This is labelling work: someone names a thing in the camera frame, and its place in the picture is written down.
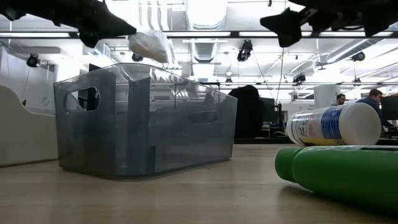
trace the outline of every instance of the table surface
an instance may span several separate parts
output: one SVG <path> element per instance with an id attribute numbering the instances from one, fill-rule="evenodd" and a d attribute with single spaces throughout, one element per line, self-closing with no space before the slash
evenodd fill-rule
<path id="1" fill-rule="evenodd" d="M 0 223 L 398 223 L 278 178 L 291 145 L 235 145 L 231 161 L 140 182 L 65 172 L 57 162 L 0 169 Z"/>

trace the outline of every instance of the transparent plastic bin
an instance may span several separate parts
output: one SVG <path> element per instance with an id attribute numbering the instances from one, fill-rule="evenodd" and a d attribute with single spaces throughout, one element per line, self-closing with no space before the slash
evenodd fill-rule
<path id="1" fill-rule="evenodd" d="M 160 68 L 117 64 L 54 92 L 66 170 L 126 180 L 232 155 L 236 98 Z"/>

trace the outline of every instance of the green cylinder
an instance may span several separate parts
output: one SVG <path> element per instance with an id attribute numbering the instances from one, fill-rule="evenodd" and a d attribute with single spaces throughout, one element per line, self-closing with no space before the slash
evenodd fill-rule
<path id="1" fill-rule="evenodd" d="M 398 212 L 398 147 L 282 149 L 276 156 L 275 169 L 280 178 L 318 194 Z"/>

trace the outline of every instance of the person in blue shirt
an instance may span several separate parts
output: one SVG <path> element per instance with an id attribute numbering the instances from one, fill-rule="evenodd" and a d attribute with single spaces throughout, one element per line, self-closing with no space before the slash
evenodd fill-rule
<path id="1" fill-rule="evenodd" d="M 383 119 L 381 110 L 380 110 L 380 101 L 383 93 L 380 90 L 371 90 L 369 92 L 369 96 L 365 99 L 358 100 L 357 103 L 366 103 L 367 105 L 371 106 L 379 115 L 381 124 L 387 128 L 394 127 L 390 122 Z"/>

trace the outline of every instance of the can label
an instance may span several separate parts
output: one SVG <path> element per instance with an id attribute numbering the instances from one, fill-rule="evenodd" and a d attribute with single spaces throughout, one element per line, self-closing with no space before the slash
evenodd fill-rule
<path id="1" fill-rule="evenodd" d="M 302 144 L 345 145 L 339 128 L 340 114 L 345 107 L 333 106 L 295 114 L 292 138 Z"/>

